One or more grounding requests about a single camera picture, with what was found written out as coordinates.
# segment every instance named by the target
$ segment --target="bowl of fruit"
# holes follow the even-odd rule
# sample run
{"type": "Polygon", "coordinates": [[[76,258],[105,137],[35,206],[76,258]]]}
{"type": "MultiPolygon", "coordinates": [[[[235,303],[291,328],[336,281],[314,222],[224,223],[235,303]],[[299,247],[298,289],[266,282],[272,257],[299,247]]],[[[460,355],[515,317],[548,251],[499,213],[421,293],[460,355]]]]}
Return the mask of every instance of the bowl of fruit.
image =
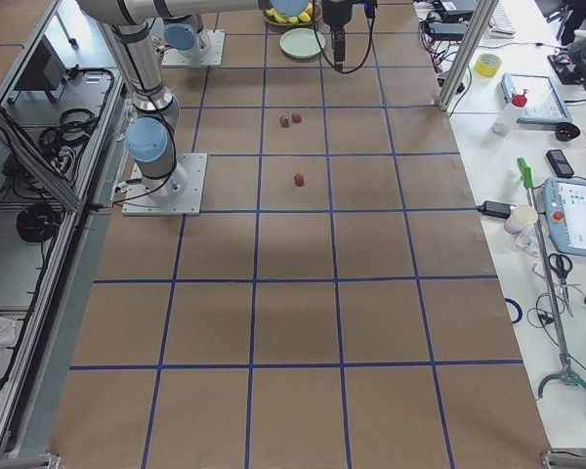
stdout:
{"type": "Polygon", "coordinates": [[[321,7],[316,5],[313,9],[313,2],[309,2],[306,10],[300,13],[297,17],[287,18],[281,15],[275,8],[270,8],[263,12],[263,20],[267,24],[278,27],[300,27],[309,26],[321,18],[321,7]]]}

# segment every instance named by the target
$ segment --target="keyboard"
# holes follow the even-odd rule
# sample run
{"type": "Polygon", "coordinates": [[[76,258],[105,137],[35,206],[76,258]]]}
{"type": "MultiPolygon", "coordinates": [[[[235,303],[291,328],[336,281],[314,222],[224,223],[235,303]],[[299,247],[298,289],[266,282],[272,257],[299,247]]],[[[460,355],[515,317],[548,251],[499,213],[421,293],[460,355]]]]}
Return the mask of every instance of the keyboard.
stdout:
{"type": "Polygon", "coordinates": [[[499,0],[495,11],[492,13],[492,17],[488,22],[488,36],[497,37],[500,39],[512,39],[517,34],[515,26],[510,22],[502,0],[499,0]]]}

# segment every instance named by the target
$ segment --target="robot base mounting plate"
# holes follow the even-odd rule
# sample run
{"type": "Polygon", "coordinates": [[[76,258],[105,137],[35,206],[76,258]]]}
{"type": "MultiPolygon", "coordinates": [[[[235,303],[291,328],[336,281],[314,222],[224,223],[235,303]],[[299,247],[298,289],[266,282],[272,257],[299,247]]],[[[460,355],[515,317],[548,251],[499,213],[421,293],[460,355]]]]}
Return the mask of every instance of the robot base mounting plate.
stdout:
{"type": "Polygon", "coordinates": [[[169,68],[192,68],[221,65],[226,33],[221,30],[212,31],[210,29],[205,32],[211,39],[211,48],[206,54],[195,54],[194,57],[187,57],[183,56],[177,49],[170,49],[163,56],[163,66],[169,68]]]}
{"type": "MultiPolygon", "coordinates": [[[[136,200],[126,202],[122,213],[126,216],[160,216],[160,215],[199,215],[206,176],[206,153],[178,153],[178,165],[187,172],[187,181],[182,192],[168,198],[152,198],[144,195],[136,200]]],[[[131,178],[141,178],[141,171],[135,164],[131,178]]],[[[141,184],[129,186],[126,198],[146,193],[141,184]]]]}

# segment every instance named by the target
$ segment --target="black tape roll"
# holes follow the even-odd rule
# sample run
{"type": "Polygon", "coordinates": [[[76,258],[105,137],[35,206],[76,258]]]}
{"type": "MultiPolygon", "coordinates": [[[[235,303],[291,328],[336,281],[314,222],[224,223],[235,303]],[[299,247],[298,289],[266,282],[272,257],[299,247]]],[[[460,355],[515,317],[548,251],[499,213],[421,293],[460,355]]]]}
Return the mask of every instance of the black tape roll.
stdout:
{"type": "Polygon", "coordinates": [[[556,139],[559,142],[570,142],[579,137],[579,127],[570,122],[561,122],[556,126],[556,139]]]}
{"type": "Polygon", "coordinates": [[[61,215],[46,202],[29,206],[18,215],[16,228],[26,242],[43,242],[57,233],[61,215]]]}

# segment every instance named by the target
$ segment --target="green grabber handle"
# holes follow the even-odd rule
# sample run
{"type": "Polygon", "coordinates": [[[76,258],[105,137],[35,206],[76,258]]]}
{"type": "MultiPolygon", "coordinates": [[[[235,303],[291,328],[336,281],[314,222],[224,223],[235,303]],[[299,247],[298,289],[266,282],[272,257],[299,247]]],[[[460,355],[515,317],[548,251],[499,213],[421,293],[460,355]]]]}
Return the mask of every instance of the green grabber handle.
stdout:
{"type": "Polygon", "coordinates": [[[531,168],[527,166],[525,158],[518,158],[517,164],[519,164],[519,170],[521,171],[523,187],[526,189],[534,189],[534,183],[531,180],[531,168]]]}

